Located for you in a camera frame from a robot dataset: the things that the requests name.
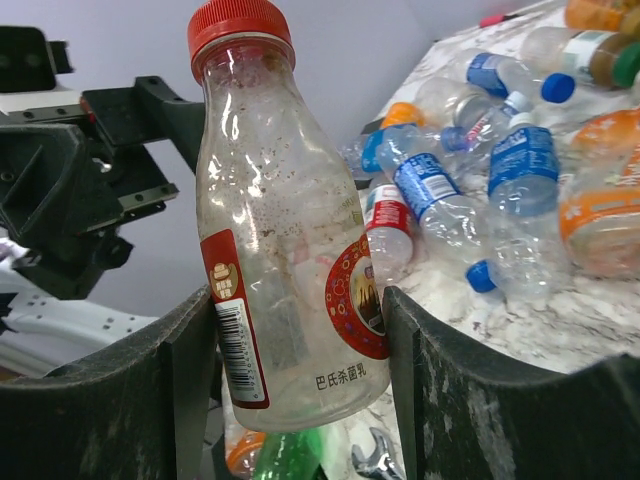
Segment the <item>red label clear bottle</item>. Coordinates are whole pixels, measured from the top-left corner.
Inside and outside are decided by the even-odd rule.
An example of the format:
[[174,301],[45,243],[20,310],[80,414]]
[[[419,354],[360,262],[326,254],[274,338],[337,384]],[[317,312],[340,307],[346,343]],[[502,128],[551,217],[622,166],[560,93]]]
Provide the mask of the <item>red label clear bottle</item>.
[[389,342],[350,171],[293,76],[268,1],[208,1],[188,25],[205,99],[196,215],[235,416],[293,432],[348,417],[390,381]]

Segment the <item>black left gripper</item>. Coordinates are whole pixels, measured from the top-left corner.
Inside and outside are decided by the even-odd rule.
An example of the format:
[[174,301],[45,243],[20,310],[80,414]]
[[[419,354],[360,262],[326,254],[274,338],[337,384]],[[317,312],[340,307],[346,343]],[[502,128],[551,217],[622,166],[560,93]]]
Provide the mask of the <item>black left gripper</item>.
[[60,300],[82,300],[132,245],[121,226],[164,210],[177,187],[148,145],[167,140],[197,162],[205,109],[158,76],[75,92],[63,41],[1,29],[1,224],[25,257],[12,269]]

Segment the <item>blue label water bottle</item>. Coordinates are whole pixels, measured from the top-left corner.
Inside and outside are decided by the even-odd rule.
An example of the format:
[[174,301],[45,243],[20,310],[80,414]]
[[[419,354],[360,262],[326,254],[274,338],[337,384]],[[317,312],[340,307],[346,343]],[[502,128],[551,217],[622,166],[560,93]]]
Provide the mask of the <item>blue label water bottle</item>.
[[492,149],[489,204],[505,213],[534,217],[556,209],[560,162],[551,132],[532,113],[513,116]]

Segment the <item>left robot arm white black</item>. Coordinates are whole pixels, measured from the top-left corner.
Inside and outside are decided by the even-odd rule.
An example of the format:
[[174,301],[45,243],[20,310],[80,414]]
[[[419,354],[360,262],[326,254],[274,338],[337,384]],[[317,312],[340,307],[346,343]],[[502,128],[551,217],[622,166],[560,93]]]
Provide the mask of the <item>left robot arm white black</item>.
[[2,27],[1,364],[33,376],[64,363],[35,338],[93,352],[149,324],[88,297],[131,254],[120,227],[178,194],[148,145],[168,140],[194,167],[204,125],[160,77],[77,92],[58,81],[72,70],[65,42]]

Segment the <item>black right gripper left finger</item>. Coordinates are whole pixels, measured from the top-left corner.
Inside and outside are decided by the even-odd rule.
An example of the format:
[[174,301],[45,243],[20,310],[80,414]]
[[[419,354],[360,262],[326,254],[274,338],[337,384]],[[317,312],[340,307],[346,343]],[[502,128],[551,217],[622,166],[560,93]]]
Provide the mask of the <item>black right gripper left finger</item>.
[[1,385],[4,479],[193,479],[217,347],[208,288],[42,379]]

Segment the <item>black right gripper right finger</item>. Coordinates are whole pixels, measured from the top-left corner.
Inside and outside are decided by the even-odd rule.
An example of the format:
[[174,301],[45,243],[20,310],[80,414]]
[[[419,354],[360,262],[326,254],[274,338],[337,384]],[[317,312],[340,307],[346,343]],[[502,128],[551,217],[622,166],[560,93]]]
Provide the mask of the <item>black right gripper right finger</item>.
[[635,479],[639,361],[561,374],[511,358],[384,291],[391,380],[411,479]]

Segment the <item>large orange label bottle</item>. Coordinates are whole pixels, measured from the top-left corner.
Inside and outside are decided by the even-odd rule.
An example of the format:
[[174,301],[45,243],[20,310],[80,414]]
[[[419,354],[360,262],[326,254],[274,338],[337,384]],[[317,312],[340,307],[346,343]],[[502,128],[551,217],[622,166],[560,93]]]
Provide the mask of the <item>large orange label bottle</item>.
[[595,117],[569,137],[559,231],[583,272],[639,276],[639,109]]

